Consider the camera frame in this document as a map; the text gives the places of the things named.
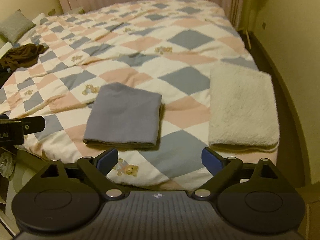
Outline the white fluffy folded blanket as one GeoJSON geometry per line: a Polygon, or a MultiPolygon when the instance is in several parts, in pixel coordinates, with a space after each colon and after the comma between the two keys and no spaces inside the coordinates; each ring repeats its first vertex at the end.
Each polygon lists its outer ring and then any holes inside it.
{"type": "Polygon", "coordinates": [[[210,70],[209,145],[221,151],[273,152],[280,128],[271,76],[234,64],[210,70]]]}

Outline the grey knitted pillow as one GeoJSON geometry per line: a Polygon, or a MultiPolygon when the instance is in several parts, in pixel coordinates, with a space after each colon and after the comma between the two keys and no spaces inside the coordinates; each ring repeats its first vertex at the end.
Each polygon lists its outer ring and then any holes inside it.
{"type": "Polygon", "coordinates": [[[27,19],[20,10],[1,21],[1,38],[11,44],[16,43],[26,32],[36,24],[27,19]]]}

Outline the grey-purple garment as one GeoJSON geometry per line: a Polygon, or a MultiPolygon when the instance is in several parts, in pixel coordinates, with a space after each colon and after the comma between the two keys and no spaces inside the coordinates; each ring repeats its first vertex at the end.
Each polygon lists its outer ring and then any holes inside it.
{"type": "Polygon", "coordinates": [[[161,94],[122,83],[100,88],[83,137],[85,144],[149,148],[157,144],[161,94]]]}

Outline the checkered patchwork quilt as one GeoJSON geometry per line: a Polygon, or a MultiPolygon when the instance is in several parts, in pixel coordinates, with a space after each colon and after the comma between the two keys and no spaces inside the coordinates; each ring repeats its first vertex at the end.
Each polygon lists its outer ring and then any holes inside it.
{"type": "MultiPolygon", "coordinates": [[[[49,49],[1,88],[1,113],[46,120],[42,132],[24,137],[22,148],[64,163],[95,157],[112,146],[82,141],[100,88],[118,82],[158,93],[157,144],[117,147],[119,160],[108,174],[116,183],[154,190],[191,191],[211,177],[201,162],[210,147],[211,68],[227,63],[258,70],[224,10],[204,0],[139,1],[52,16],[28,42],[49,49]]],[[[277,159],[277,149],[215,150],[246,163],[277,159]]]]}

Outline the dark clothes pile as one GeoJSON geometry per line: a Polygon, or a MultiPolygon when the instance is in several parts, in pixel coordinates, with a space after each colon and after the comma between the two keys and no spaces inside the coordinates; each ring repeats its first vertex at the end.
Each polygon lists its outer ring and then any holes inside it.
{"type": "Polygon", "coordinates": [[[39,56],[49,49],[48,46],[29,43],[9,49],[1,57],[1,70],[14,72],[18,68],[29,68],[37,64],[39,56]]]}

